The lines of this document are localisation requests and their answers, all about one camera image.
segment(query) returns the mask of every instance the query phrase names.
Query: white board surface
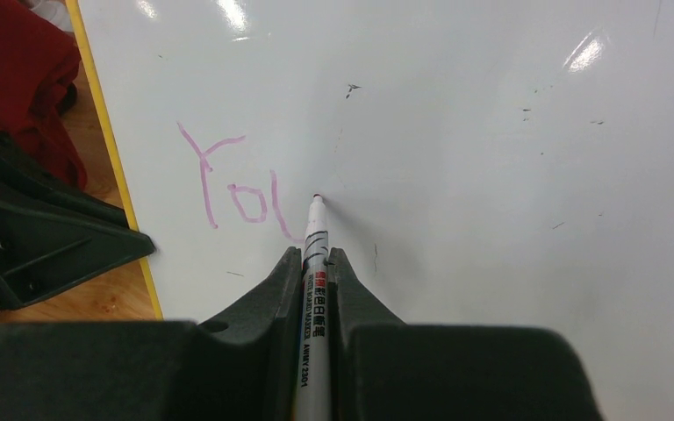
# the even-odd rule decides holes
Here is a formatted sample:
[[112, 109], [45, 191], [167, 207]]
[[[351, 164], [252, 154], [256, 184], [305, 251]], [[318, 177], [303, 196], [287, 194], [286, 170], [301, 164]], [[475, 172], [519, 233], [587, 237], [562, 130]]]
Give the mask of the white board surface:
[[79, 4], [165, 318], [319, 192], [405, 321], [554, 329], [608, 419], [674, 420], [674, 0]]

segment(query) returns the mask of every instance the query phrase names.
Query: pink letter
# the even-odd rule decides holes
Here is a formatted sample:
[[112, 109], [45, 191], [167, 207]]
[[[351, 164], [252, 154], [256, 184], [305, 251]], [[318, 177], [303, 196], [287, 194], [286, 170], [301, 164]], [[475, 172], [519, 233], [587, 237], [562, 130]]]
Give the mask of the pink letter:
[[[236, 184], [229, 184], [228, 185], [228, 191], [231, 192], [231, 200], [233, 200], [233, 204], [236, 205], [236, 209], [239, 210], [239, 214], [241, 215], [241, 218], [244, 219], [247, 222], [264, 222], [265, 218], [267, 217], [267, 204], [265, 204], [265, 195], [263, 195], [262, 190], [260, 189], [252, 189], [251, 187], [236, 187]], [[239, 202], [239, 198], [236, 196], [237, 193], [240, 191], [246, 192], [246, 193], [251, 193], [260, 199], [260, 216], [257, 218], [250, 218], [247, 216], [247, 213], [244, 211], [244, 207], [241, 206], [241, 202]]]
[[285, 219], [283, 218], [283, 213], [280, 212], [280, 203], [277, 200], [277, 175], [275, 174], [275, 171], [270, 169], [269, 178], [271, 181], [270, 188], [272, 190], [272, 208], [275, 210], [275, 217], [277, 218], [278, 224], [280, 224], [280, 231], [283, 232], [286, 239], [289, 239], [294, 243], [303, 243], [304, 239], [296, 239], [290, 235], [290, 232], [288, 232], [288, 225], [285, 224]]
[[203, 200], [205, 202], [205, 213], [208, 215], [208, 222], [211, 224], [211, 226], [213, 228], [218, 228], [219, 226], [216, 225], [216, 220], [213, 217], [213, 210], [211, 207], [211, 197], [210, 194], [208, 193], [207, 173], [213, 171], [213, 167], [211, 167], [211, 164], [208, 163], [208, 156], [211, 153], [215, 152], [215, 150], [221, 146], [232, 145], [243, 141], [246, 138], [246, 136], [240, 136], [238, 138], [232, 139], [223, 139], [220, 142], [216, 143], [215, 145], [206, 149], [205, 152], [202, 152], [200, 150], [200, 146], [197, 145], [197, 142], [187, 133], [186, 130], [184, 130], [182, 123], [177, 121], [176, 125], [177, 127], [179, 127], [179, 132], [185, 139], [187, 139], [187, 143], [189, 143], [190, 146], [192, 146], [192, 149], [195, 151], [197, 158], [200, 160], [200, 182], [201, 184], [203, 184]]

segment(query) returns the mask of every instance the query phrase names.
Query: yellow trim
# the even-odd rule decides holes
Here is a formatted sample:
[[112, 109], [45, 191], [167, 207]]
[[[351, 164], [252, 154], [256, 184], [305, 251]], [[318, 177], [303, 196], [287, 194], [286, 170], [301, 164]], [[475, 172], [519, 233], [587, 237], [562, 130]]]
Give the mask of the yellow trim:
[[[135, 219], [135, 212], [133, 212], [133, 204], [130, 200], [130, 193], [128, 192], [127, 182], [125, 181], [125, 175], [123, 174], [123, 167], [120, 163], [118, 145], [115, 143], [115, 136], [112, 134], [110, 115], [107, 113], [107, 106], [104, 103], [102, 89], [99, 86], [97, 67], [94, 65], [94, 60], [91, 56], [89, 39], [87, 39], [86, 29], [83, 26], [78, 0], [67, 0], [66, 5], [68, 7], [68, 13], [71, 15], [71, 24], [74, 26], [76, 43], [81, 52], [83, 66], [86, 70], [86, 77], [89, 80], [91, 96], [94, 98], [94, 105], [97, 108], [99, 124], [102, 126], [104, 143], [107, 145], [107, 152], [110, 153], [112, 169], [115, 172], [115, 179], [118, 181], [120, 199], [123, 201], [123, 208], [125, 208], [128, 225], [135, 231], [138, 231], [138, 221]], [[146, 279], [146, 288], [148, 288], [148, 295], [151, 297], [151, 305], [154, 306], [154, 314], [157, 319], [161, 320], [163, 318], [161, 315], [161, 306], [159, 305], [159, 297], [156, 295], [156, 287], [154, 286], [154, 279], [151, 276], [151, 268], [148, 266], [148, 259], [140, 259], [140, 270], [143, 272], [143, 277]]]

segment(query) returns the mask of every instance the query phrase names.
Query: red cloth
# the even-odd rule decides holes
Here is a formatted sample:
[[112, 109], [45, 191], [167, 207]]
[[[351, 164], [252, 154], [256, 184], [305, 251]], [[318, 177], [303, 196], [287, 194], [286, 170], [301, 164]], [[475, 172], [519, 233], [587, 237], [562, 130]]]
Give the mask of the red cloth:
[[17, 0], [0, 0], [0, 130], [51, 174], [83, 189], [86, 170], [55, 109], [80, 59], [66, 33]]

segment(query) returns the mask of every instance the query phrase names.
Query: brown wooden surface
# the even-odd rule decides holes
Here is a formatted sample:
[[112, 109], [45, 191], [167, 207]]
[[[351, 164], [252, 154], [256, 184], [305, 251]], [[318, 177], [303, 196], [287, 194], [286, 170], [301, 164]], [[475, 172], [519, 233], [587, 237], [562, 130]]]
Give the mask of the brown wooden surface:
[[[75, 84], [78, 101], [63, 116], [63, 124], [89, 173], [86, 192], [107, 203], [122, 206], [83, 66], [79, 69]], [[0, 323], [153, 318], [154, 309], [143, 274], [135, 261], [43, 303], [3, 312], [0, 314]]]

